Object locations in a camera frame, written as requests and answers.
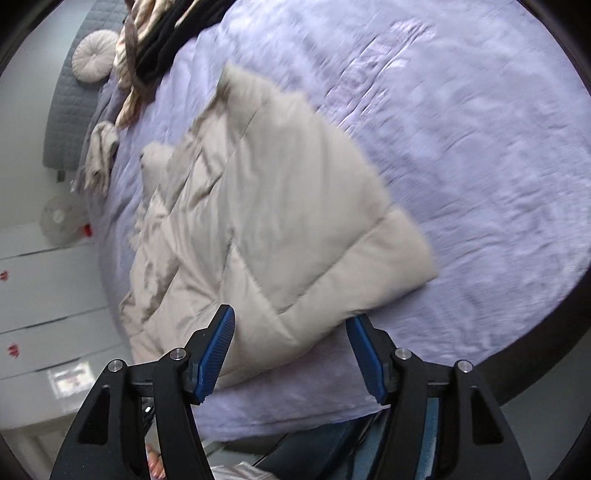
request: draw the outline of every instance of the white round cushion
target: white round cushion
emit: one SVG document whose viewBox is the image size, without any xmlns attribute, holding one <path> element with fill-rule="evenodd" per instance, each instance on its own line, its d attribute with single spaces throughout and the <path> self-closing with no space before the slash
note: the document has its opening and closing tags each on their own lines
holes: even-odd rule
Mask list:
<svg viewBox="0 0 591 480">
<path fill-rule="evenodd" d="M 118 38 L 119 34 L 112 30 L 97 30 L 83 38 L 72 55 L 74 77 L 81 82 L 94 83 L 109 75 Z"/>
</svg>

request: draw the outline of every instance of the metal screw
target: metal screw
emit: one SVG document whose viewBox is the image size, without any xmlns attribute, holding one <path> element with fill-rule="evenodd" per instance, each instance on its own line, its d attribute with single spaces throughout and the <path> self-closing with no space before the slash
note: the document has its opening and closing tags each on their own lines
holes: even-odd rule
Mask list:
<svg viewBox="0 0 591 480">
<path fill-rule="evenodd" d="M 110 364 L 109 364 L 109 371 L 111 372 L 118 372 L 119 370 L 121 370 L 123 368 L 123 362 L 121 360 L 113 360 Z"/>
<path fill-rule="evenodd" d="M 408 348 L 397 348 L 396 351 L 394 352 L 394 354 L 400 360 L 408 360 L 413 355 L 413 353 Z"/>
<path fill-rule="evenodd" d="M 170 358 L 173 360 L 182 360 L 187 356 L 187 351 L 184 348 L 175 348 L 170 352 Z"/>
<path fill-rule="evenodd" d="M 457 363 L 457 367 L 465 374 L 468 374 L 472 371 L 474 365 L 472 365 L 468 360 L 460 360 Z"/>
</svg>

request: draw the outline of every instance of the white dresser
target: white dresser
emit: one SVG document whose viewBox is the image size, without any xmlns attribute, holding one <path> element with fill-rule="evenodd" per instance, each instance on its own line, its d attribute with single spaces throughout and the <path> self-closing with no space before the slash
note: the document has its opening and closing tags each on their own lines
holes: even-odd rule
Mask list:
<svg viewBox="0 0 591 480">
<path fill-rule="evenodd" d="M 37 224 L 0 230 L 0 430 L 38 480 L 114 358 L 131 363 L 92 238 L 55 248 Z"/>
</svg>

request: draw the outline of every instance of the red object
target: red object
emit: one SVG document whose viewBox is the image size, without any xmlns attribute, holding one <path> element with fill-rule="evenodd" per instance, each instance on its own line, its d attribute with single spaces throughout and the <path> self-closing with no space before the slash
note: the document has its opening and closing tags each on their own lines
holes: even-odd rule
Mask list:
<svg viewBox="0 0 591 480">
<path fill-rule="evenodd" d="M 8 354 L 11 357 L 17 358 L 21 354 L 21 349 L 16 343 L 13 343 L 10 347 L 8 347 Z"/>
</svg>

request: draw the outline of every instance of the beige comforter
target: beige comforter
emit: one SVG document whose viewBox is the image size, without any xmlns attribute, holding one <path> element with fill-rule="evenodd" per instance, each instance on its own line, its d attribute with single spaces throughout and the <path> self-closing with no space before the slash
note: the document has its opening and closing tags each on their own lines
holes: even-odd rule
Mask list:
<svg viewBox="0 0 591 480">
<path fill-rule="evenodd" d="M 121 312 L 145 362 L 230 304 L 222 387 L 435 276 L 421 232 L 353 142 L 302 94 L 227 66 L 163 168 Z"/>
</svg>

